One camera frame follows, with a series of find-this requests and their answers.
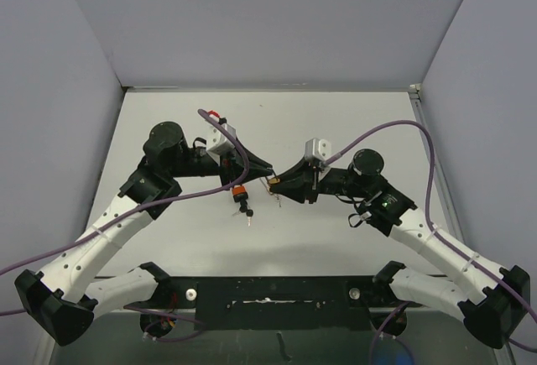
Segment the orange black padlock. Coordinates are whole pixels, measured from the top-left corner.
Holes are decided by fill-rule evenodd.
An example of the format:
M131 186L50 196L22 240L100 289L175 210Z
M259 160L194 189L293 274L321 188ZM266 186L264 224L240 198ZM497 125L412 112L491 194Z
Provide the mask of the orange black padlock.
M244 185L236 185L232 187L232 198L236 203L246 201L248 193Z

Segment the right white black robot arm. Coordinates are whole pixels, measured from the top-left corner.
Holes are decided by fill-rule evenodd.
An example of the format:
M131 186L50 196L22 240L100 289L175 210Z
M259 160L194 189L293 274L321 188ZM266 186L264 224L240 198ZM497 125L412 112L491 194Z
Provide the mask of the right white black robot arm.
M409 197L382 176L383 157L371 149L356 152L347 169L323 168L302 159L269 180L269 189L299 203L320 195L345 196L361 223L410 248L444 274L420 274L391 262L373 285L376 300L397 300L440 310L463 323L481 343L499 349L528 313L530 278L518 266L506 269L430 223Z

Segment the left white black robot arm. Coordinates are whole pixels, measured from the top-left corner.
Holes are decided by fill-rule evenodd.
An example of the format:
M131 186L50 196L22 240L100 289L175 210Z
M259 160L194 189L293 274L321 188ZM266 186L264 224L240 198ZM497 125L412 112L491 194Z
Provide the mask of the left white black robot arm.
M71 344L98 317L126 305L168 302L170 276L154 263L100 282L95 277L181 196L180 178L217 176L228 190L273 173L273 166L245 149L227 123L220 122L211 135L205 146L195 148L178 123L155 125L138 167L94 224L39 271L25 269L15 279L24 310L58 345Z

